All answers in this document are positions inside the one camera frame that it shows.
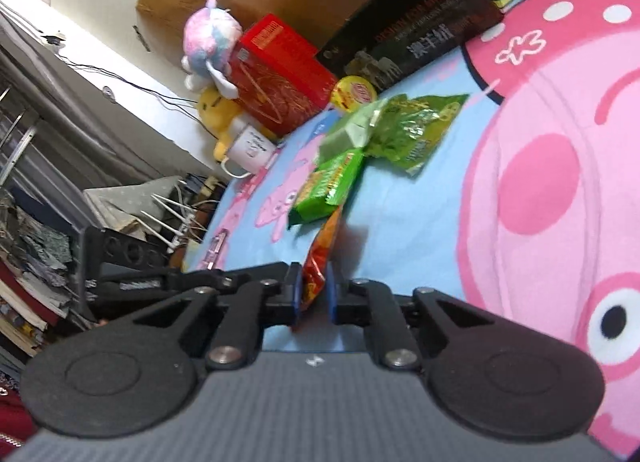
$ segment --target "green chips bag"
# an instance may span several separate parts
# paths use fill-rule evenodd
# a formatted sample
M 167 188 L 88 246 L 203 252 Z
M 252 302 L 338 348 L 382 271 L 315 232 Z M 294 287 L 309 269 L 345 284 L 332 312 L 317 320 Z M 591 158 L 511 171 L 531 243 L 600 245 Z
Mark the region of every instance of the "green chips bag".
M 289 211 L 289 227 L 333 213 L 346 200 L 363 159 L 362 149 L 350 149 L 320 164 L 298 192 Z
M 385 106 L 386 99 L 375 100 L 358 111 L 345 114 L 326 132 L 318 148 L 318 163 L 322 164 L 353 148 L 363 148 L 373 133 L 371 120 Z
M 388 100 L 366 147 L 366 154 L 384 157 L 414 175 L 435 151 L 468 95 L 426 95 Z

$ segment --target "book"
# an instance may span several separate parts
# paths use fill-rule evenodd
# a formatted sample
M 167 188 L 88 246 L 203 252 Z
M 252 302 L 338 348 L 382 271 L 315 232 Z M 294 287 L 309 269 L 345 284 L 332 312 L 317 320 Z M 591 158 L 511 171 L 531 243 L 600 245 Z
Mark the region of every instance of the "book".
M 316 59 L 338 78 L 362 76 L 382 92 L 502 16 L 492 0 L 370 0 Z
M 42 331 L 26 321 L 2 298 L 0 298 L 0 314 L 2 314 L 18 332 L 24 334 L 38 345 L 44 344 L 45 339 Z
M 30 359 L 30 356 L 14 345 L 4 334 L 0 334 L 0 354 L 20 371 Z
M 60 317 L 28 294 L 18 283 L 14 273 L 2 261 L 0 261 L 0 280 L 2 281 L 0 283 L 0 296 L 29 323 L 42 331 L 47 328 L 47 324 L 53 326 L 58 323 Z
M 39 352 L 36 342 L 17 330 L 4 316 L 0 316 L 0 333 L 30 357 Z

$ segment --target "pink cartoon pig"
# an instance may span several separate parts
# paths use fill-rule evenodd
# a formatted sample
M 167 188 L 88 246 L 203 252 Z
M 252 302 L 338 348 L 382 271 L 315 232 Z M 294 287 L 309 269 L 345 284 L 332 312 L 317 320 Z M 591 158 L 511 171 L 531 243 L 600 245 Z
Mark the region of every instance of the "pink cartoon pig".
M 298 191 L 316 167 L 314 160 L 323 137 L 323 135 L 318 135 L 300 148 L 291 163 L 284 182 L 267 196 L 258 211 L 258 217 L 255 220 L 256 227 L 276 222 L 271 233 L 273 243 L 282 238 L 287 226 L 287 215 L 296 200 Z
M 216 260 L 216 268 L 224 268 L 226 255 L 229 251 L 229 236 L 235 230 L 235 228 L 240 223 L 242 219 L 242 215 L 244 215 L 244 210 L 246 209 L 247 202 L 249 200 L 245 197 L 236 198 L 227 212 L 225 216 L 220 220 L 213 236 L 217 235 L 222 229 L 226 229 L 227 235 L 226 240 L 222 244 L 222 248 L 220 249 L 220 254 L 218 255 L 218 259 Z
M 469 43 L 504 97 L 466 172 L 468 301 L 564 339 L 607 383 L 590 432 L 640 445 L 640 0 L 526 0 Z

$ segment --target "yellow plush toy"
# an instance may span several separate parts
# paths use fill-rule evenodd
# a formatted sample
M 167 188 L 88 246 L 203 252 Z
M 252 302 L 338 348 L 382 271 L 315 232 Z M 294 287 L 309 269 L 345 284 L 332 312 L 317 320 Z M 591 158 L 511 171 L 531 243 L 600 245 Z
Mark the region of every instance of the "yellow plush toy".
M 226 150 L 247 124 L 251 124 L 271 140 L 275 137 L 271 131 L 242 111 L 237 103 L 220 95 L 215 86 L 208 86 L 200 94 L 197 108 L 202 123 L 218 138 L 213 151 L 218 162 L 222 162 Z

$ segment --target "plush toy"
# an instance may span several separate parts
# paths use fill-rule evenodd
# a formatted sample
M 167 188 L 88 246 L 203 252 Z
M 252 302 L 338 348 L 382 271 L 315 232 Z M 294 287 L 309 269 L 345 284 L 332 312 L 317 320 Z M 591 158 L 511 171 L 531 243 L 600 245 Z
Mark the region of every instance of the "plush toy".
M 237 98 L 238 89 L 226 79 L 231 50 L 242 35 L 242 27 L 216 0 L 207 0 L 184 26 L 182 67 L 189 74 L 184 84 L 190 92 L 201 92 L 212 82 L 226 98 Z
M 247 124 L 253 125 L 265 137 L 271 140 L 275 138 L 271 131 L 245 113 L 238 104 L 220 95 L 215 86 L 205 88 L 196 107 L 202 123 L 218 138 L 213 150 L 218 162 L 222 162 L 226 150 Z

